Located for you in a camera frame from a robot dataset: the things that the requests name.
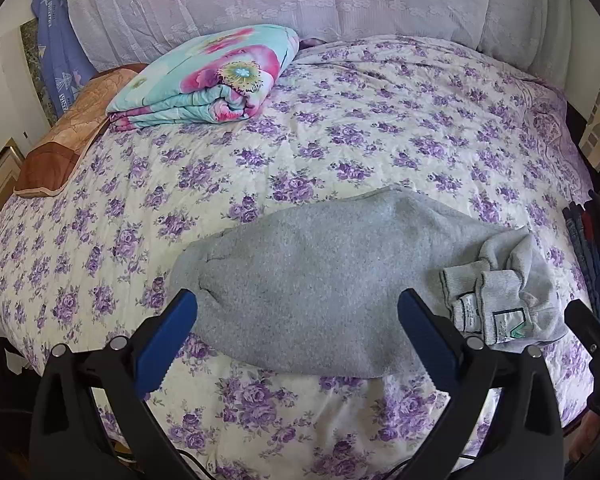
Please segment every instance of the human hand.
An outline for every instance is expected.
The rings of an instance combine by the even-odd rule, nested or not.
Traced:
[[[587,412],[576,430],[576,436],[569,448],[569,460],[577,462],[589,453],[600,433],[600,416]]]

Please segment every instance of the folded gray sweatshirt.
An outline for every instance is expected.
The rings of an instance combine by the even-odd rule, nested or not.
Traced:
[[[502,349],[566,333],[527,228],[486,224],[397,187],[196,241],[170,277],[172,297],[195,293],[194,332],[219,351],[279,372],[360,378],[419,365],[396,311],[410,287],[434,314]]]

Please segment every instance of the white bedsheet with purple flowers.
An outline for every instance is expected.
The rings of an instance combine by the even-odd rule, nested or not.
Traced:
[[[258,117],[107,132],[62,195],[11,198],[0,213],[0,324],[42,370],[57,342],[101,348],[160,312],[171,266],[197,238],[390,183],[473,218],[528,224],[559,301],[587,301],[560,214],[590,187],[565,108],[530,76],[447,41],[306,50]],[[568,422],[591,390],[587,354],[572,335],[544,354]],[[370,480],[414,453],[446,402],[421,374],[279,375],[191,335],[148,405],[218,478]]]

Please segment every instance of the metal screw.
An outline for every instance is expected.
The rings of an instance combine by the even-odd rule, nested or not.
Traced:
[[[56,346],[54,346],[51,349],[51,355],[53,357],[60,357],[60,356],[64,355],[65,352],[66,352],[66,345],[64,343],[58,343]]]
[[[528,354],[533,357],[533,358],[539,358],[542,357],[542,351],[537,347],[537,346],[529,346],[526,348],[526,351],[528,352]]]
[[[471,350],[482,350],[484,348],[484,341],[482,341],[482,339],[480,339],[479,337],[472,335],[471,337],[468,337],[466,339],[466,345]]]
[[[127,341],[123,335],[115,336],[115,338],[109,341],[109,346],[112,350],[122,350],[126,346]]]

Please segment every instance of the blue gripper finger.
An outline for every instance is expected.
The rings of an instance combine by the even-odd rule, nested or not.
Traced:
[[[462,335],[448,319],[434,316],[412,288],[400,294],[398,320],[436,388],[453,395],[459,387]]]
[[[182,347],[198,316],[198,302],[182,289],[157,318],[160,324],[136,357],[135,390],[138,397],[160,388],[169,366]]]

